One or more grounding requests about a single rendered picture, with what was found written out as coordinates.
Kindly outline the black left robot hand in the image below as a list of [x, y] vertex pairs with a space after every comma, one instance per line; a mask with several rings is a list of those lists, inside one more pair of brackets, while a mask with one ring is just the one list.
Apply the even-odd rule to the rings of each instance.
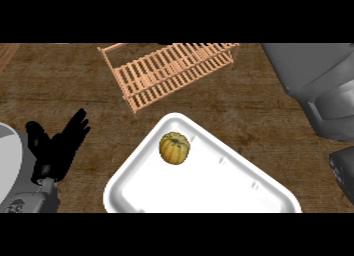
[[45, 178], [59, 182], [66, 176], [76, 150], [90, 132], [85, 115], [85, 110], [79, 109], [63, 131], [53, 137], [48, 137], [38, 122], [29, 121], [25, 125], [28, 148], [35, 157], [30, 181], [36, 185]]

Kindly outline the yellow ribbed sweet potato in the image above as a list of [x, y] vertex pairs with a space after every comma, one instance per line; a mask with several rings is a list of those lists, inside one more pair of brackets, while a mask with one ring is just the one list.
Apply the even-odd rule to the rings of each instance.
[[166, 133], [159, 140], [159, 154], [168, 164], [180, 165], [188, 154], [190, 143], [178, 132]]

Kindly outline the pale orange slatted tiered shelf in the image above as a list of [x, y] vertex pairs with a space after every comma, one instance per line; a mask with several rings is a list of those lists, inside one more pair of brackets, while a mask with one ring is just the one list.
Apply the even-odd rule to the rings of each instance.
[[125, 46], [116, 43], [97, 48], [116, 80], [122, 99], [132, 113], [234, 64], [239, 43], [172, 43], [119, 67], [107, 53]]

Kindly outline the white rounded tray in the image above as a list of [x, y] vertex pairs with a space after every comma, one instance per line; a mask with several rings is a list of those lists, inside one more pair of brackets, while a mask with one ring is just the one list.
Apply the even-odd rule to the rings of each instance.
[[[159, 154], [162, 136], [190, 143], [184, 162]], [[180, 113], [166, 114], [116, 170], [104, 188], [109, 213], [298, 213], [284, 186]]]

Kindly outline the pale grey round bowl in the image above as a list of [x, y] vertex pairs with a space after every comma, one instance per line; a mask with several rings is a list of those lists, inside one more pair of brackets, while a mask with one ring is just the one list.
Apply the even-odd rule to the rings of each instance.
[[22, 141], [13, 128], [0, 122], [0, 205], [14, 184], [22, 164]]

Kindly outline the pale grey appliance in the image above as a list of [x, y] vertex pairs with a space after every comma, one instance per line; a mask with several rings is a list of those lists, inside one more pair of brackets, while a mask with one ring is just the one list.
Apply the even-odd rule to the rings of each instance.
[[354, 43], [262, 43], [317, 136], [354, 141]]

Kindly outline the dark grey rounded block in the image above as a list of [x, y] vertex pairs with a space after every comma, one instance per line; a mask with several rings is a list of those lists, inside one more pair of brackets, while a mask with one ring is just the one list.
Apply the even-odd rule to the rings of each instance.
[[329, 154], [329, 165], [339, 188], [354, 205], [354, 146]]

